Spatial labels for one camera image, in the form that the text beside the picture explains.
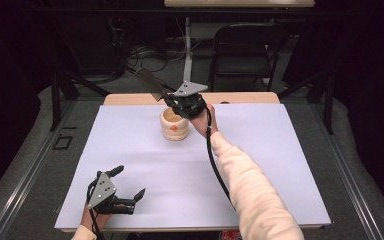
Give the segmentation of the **light wooden desk top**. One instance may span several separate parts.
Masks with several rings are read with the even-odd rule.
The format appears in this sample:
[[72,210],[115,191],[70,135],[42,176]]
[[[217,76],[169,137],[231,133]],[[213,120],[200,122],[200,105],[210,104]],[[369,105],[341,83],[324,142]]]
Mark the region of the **light wooden desk top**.
[[313,7],[315,0],[164,0],[166,7]]

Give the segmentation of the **person's left hand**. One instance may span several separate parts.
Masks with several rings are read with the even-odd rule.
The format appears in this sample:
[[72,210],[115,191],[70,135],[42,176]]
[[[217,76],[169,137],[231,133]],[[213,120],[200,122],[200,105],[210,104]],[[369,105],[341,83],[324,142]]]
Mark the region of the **person's left hand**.
[[80,224],[91,231],[95,229],[102,230],[111,217],[111,214],[97,214],[93,209],[89,209],[88,206],[85,205]]

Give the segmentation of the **black metal stand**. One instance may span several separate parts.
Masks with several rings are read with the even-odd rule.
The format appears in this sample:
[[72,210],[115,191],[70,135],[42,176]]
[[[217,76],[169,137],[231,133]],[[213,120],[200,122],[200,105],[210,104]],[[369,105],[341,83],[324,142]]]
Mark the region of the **black metal stand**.
[[80,74],[77,74],[74,71],[68,70],[66,68],[59,68],[53,73],[51,78],[53,115],[52,125],[50,128],[51,131],[54,131],[57,128],[62,119],[60,93],[63,93],[69,101],[76,101],[79,98],[80,94],[75,87],[76,83],[87,87],[88,89],[98,93],[101,96],[106,97],[109,95],[107,90],[104,90],[103,88],[95,85]]
[[311,84],[306,100],[308,103],[316,104],[320,102],[321,97],[324,97],[323,125],[327,132],[333,135],[332,108],[335,75],[335,70],[325,70],[315,73],[311,77],[289,86],[286,90],[278,93],[277,96],[279,99],[283,99],[305,85]]

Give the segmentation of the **red patterned object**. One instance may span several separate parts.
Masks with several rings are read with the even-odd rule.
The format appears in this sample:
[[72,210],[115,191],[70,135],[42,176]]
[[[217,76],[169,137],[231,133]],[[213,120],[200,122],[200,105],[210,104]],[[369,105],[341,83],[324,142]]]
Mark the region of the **red patterned object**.
[[238,230],[226,230],[220,232],[219,240],[242,240],[242,237]]

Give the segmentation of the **black folding chair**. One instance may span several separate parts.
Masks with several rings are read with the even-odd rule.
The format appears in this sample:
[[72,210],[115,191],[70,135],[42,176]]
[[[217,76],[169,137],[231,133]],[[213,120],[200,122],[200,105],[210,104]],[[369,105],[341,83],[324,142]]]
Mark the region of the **black folding chair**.
[[288,32],[279,24],[240,23],[220,28],[214,36],[208,81],[217,78],[267,79],[270,91]]

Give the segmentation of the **white desk leg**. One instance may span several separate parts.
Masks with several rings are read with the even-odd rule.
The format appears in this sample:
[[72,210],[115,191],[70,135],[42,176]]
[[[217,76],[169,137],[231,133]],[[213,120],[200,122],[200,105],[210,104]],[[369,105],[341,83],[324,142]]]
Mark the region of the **white desk leg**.
[[183,81],[190,82],[192,76],[192,47],[191,47],[191,31],[190,31],[190,19],[185,18],[185,64]]

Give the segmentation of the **cream ribbed utensil holder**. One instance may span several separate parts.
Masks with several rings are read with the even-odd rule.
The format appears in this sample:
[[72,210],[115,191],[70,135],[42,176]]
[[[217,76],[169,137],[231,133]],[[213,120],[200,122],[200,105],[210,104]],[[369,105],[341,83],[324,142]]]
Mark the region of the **cream ribbed utensil holder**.
[[181,141],[189,134],[189,121],[165,108],[160,115],[163,136],[170,141]]

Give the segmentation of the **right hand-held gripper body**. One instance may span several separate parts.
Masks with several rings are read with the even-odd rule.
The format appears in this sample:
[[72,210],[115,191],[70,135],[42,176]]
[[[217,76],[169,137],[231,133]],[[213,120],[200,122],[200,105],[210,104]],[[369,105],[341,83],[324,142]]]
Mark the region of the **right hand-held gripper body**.
[[178,109],[173,110],[174,113],[186,119],[198,117],[206,108],[201,92],[207,89],[208,87],[203,84],[183,82],[174,93],[171,93],[174,95],[173,100],[179,105]]

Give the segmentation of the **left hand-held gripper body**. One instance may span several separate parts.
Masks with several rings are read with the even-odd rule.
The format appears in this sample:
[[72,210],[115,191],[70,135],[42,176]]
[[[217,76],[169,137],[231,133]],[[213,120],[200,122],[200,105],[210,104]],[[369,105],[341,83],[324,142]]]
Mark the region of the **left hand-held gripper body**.
[[86,206],[98,214],[127,214],[132,215],[135,210],[134,199],[120,199],[116,196],[117,188],[111,178],[117,172],[97,172],[87,191]]

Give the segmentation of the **white board mat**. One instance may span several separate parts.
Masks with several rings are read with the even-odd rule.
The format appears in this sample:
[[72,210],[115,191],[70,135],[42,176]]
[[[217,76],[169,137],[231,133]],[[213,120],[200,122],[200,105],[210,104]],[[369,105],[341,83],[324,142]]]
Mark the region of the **white board mat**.
[[[282,104],[218,104],[219,129],[262,168],[299,225],[321,227],[330,217],[289,114]],[[113,177],[120,198],[145,193],[131,215],[115,215],[120,231],[235,229],[238,217],[216,179],[206,141],[195,130],[181,141],[162,134],[159,105],[99,109],[55,226],[76,229],[87,187],[98,171]]]

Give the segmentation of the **person's right hand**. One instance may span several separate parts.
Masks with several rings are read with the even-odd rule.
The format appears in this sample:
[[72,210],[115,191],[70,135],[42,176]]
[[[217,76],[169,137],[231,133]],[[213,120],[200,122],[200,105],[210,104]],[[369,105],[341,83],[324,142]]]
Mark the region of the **person's right hand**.
[[207,136],[207,127],[210,126],[210,134],[219,131],[216,121],[215,108],[213,105],[208,104],[207,108],[196,118],[191,120],[191,124],[202,136]]

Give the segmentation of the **grey metal floor rail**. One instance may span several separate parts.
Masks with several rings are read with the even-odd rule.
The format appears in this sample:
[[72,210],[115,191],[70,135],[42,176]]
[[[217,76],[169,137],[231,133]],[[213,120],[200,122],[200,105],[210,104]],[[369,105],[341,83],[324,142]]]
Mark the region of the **grey metal floor rail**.
[[76,102],[63,109],[54,131],[39,114],[0,182],[0,240],[68,240],[55,227],[81,152]]
[[374,216],[369,209],[368,203],[362,195],[360,188],[346,162],[346,159],[341,152],[335,138],[331,135],[324,125],[323,110],[318,104],[310,104],[310,109],[316,119],[316,122],[327,140],[330,149],[333,151],[334,162],[337,171],[341,177],[347,194],[351,200],[354,210],[365,230],[368,240],[384,240]]

